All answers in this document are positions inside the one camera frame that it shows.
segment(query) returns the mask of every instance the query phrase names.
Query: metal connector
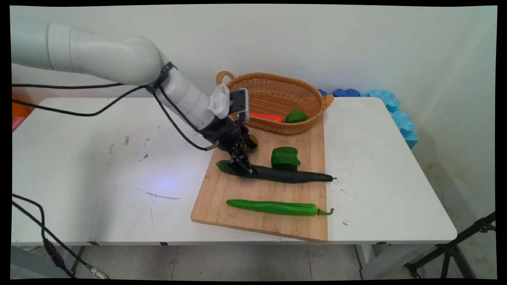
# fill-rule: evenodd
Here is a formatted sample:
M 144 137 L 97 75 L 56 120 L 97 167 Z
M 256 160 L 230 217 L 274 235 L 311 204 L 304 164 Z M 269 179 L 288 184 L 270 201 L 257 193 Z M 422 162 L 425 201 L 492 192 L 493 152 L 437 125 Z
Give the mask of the metal connector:
M 102 270 L 91 264 L 87 264 L 86 268 L 88 268 L 92 272 L 92 274 L 99 279 L 109 279 L 109 276 L 107 274 L 105 274 Z

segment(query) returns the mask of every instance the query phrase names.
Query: white wall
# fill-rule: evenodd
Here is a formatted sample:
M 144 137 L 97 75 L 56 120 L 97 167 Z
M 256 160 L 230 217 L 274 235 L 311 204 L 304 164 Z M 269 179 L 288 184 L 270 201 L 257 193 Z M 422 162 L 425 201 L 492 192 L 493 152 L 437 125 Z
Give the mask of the white wall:
M 11 15 L 71 24 L 96 34 L 152 40 L 209 93 L 221 70 L 295 77 L 328 92 L 389 89 L 420 123 L 432 89 L 483 7 L 340 5 L 162 5 L 11 7 Z M 93 84 L 103 80 L 12 66 L 15 83 Z M 117 96 L 120 89 L 29 90 L 49 96 Z
M 458 232 L 495 211 L 496 13 L 492 19 L 416 130 L 414 156 Z M 494 232 L 460 248 L 477 277 L 497 277 Z
M 417 126 L 420 142 L 414 155 L 458 230 L 493 209 L 496 7 L 11 7 L 11 15 L 71 24 L 107 37 L 145 36 L 205 93 L 213 90 L 221 70 L 275 73 L 328 92 L 389 89 Z M 105 83 L 15 64 L 12 82 Z M 30 89 L 17 95 L 38 103 L 54 96 L 113 97 L 127 89 Z M 447 182 L 439 183 L 440 177 Z M 463 250 L 478 276 L 496 277 L 496 255 L 485 243 L 492 234 L 483 236 L 478 247 Z

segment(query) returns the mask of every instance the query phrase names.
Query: white table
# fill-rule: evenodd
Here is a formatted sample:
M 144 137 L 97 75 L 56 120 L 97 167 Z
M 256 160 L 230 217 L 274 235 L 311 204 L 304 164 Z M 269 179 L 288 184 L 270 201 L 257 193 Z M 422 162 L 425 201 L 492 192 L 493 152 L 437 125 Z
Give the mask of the white table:
M 91 113 L 107 103 L 50 98 L 42 104 Z M 209 145 L 172 117 L 189 138 Z M 336 209 L 328 218 L 328 243 L 361 245 L 363 278 L 415 257 L 417 244 L 456 237 L 381 100 L 335 98 L 324 132 L 326 172 L 338 177 L 327 188 L 328 208 Z M 35 110 L 12 143 L 13 193 L 40 203 L 46 226 L 67 245 L 308 243 L 191 222 L 211 152 L 181 138 L 152 98 L 122 99 L 96 117 Z M 36 208 L 19 203 L 39 217 Z M 378 242 L 404 245 L 373 259 L 368 245 Z M 11 245 L 41 244 L 40 228 L 13 208 Z

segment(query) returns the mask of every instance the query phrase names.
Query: basket handle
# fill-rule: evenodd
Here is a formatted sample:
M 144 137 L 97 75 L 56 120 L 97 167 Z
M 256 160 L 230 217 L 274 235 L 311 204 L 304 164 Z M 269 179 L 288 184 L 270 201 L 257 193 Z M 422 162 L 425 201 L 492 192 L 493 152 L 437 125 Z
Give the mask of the basket handle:
M 219 72 L 216 75 L 216 84 L 217 85 L 222 84 L 222 79 L 224 79 L 224 76 L 226 76 L 226 75 L 229 76 L 231 78 L 231 80 L 234 80 L 234 75 L 232 75 L 232 73 L 224 70 L 224 71 Z
M 324 96 L 324 99 L 322 100 L 322 107 L 320 107 L 320 110 L 322 112 L 326 111 L 326 109 L 333 103 L 333 100 L 335 99 L 335 96 L 332 94 L 328 94 Z

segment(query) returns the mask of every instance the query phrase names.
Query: blue foam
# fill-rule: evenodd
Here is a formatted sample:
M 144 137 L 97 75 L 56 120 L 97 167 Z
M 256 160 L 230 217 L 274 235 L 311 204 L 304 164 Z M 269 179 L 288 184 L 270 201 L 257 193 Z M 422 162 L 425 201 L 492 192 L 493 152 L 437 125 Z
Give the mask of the blue foam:
M 405 137 L 405 141 L 407 142 L 410 149 L 412 149 L 415 144 L 419 141 L 415 132 L 411 132 L 408 136 Z
M 359 91 L 354 89 L 336 89 L 333 92 L 334 97 L 360 97 Z
M 327 92 L 325 92 L 325 91 L 324 91 L 324 90 L 322 90 L 322 89 L 317 89 L 317 90 L 318 90 L 318 91 L 322 94 L 322 96 L 326 96 L 326 95 L 328 95 L 328 93 L 327 93 Z
M 402 133 L 403 137 L 407 137 L 408 135 L 413 133 L 415 125 L 409 121 L 410 120 L 409 115 L 403 113 L 402 111 L 400 111 L 400 109 L 396 108 L 396 111 L 391 113 L 391 117 L 396 123 L 396 126 Z
M 319 92 L 326 96 L 327 93 L 324 90 L 319 89 Z M 395 99 L 394 93 L 388 91 L 388 90 L 371 90 L 365 94 L 360 94 L 358 91 L 354 89 L 336 89 L 333 92 L 334 97 L 377 97 L 384 102 L 387 110 L 391 114 L 392 119 L 394 120 L 396 126 L 400 130 L 400 133 L 402 133 L 403 138 L 405 139 L 405 142 L 409 146 L 410 149 L 412 149 L 415 144 L 419 141 L 417 136 L 414 133 L 415 125 L 410 122 L 409 115 L 403 113 L 400 109 L 398 109 L 398 106 L 400 105 L 400 102 Z
M 365 97 L 377 97 L 381 99 L 391 113 L 396 111 L 398 105 L 400 105 L 400 101 L 394 98 L 394 93 L 387 90 L 372 90 L 368 92 Z

